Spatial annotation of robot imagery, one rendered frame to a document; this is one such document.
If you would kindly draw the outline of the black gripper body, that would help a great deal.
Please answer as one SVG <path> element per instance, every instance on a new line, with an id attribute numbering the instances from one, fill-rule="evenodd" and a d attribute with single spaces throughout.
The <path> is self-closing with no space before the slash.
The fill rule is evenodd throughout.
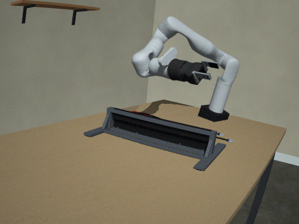
<path id="1" fill-rule="evenodd" d="M 158 59 L 158 72 L 160 76 L 171 79 L 173 81 L 188 81 L 190 84 L 196 84 L 192 75 L 193 71 L 207 73 L 202 63 L 188 62 L 176 59 L 177 49 L 171 47 Z"/>

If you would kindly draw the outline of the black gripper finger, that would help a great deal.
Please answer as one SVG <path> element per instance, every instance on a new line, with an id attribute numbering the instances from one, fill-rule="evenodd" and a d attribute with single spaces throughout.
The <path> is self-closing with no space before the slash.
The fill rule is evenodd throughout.
<path id="1" fill-rule="evenodd" d="M 212 62 L 212 61 L 205 61 L 204 59 L 202 59 L 202 65 L 204 67 L 204 70 L 207 72 L 208 71 L 208 68 L 207 67 L 210 67 L 210 68 L 217 68 L 219 69 L 219 64 L 218 62 Z"/>
<path id="2" fill-rule="evenodd" d="M 198 78 L 203 78 L 203 79 L 206 79 L 206 80 L 211 80 L 211 75 L 209 73 L 203 73 L 203 72 L 193 71 L 192 75 L 194 77 L 194 80 L 195 80 L 196 84 L 199 83 L 199 79 Z"/>

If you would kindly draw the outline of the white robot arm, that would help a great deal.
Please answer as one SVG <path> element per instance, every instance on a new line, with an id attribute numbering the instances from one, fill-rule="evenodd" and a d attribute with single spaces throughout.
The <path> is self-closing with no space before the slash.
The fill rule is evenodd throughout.
<path id="1" fill-rule="evenodd" d="M 163 20 L 158 25 L 154 36 L 147 45 L 132 56 L 132 64 L 136 73 L 140 77 L 160 76 L 158 72 L 158 56 L 163 50 L 164 43 L 177 33 L 187 38 L 192 50 L 206 58 L 218 62 L 219 66 L 224 69 L 223 75 L 219 75 L 217 78 L 216 86 L 209 104 L 210 110 L 215 113 L 222 113 L 232 83 L 235 81 L 238 73 L 239 61 L 219 50 L 208 39 L 199 35 L 172 16 Z"/>

